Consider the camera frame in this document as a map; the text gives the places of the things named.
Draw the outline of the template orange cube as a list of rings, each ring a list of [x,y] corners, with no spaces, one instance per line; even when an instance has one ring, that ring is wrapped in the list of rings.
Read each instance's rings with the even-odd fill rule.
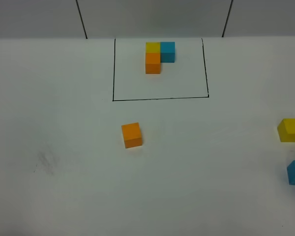
[[[145,57],[146,74],[161,73],[161,55],[160,53],[146,53]]]

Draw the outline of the template yellow cube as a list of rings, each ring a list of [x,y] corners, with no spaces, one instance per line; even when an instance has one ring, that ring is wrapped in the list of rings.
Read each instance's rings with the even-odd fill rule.
[[[146,53],[160,53],[160,42],[147,42]]]

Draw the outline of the template blue cube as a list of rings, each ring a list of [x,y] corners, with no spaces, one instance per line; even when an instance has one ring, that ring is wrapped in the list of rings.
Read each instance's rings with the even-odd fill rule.
[[[174,63],[176,58],[175,42],[160,42],[161,63]]]

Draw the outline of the loose orange cube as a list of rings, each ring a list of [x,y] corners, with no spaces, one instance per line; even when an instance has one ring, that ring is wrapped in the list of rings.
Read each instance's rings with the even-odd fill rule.
[[[121,129],[125,148],[133,148],[143,145],[143,138],[138,122],[122,125]]]

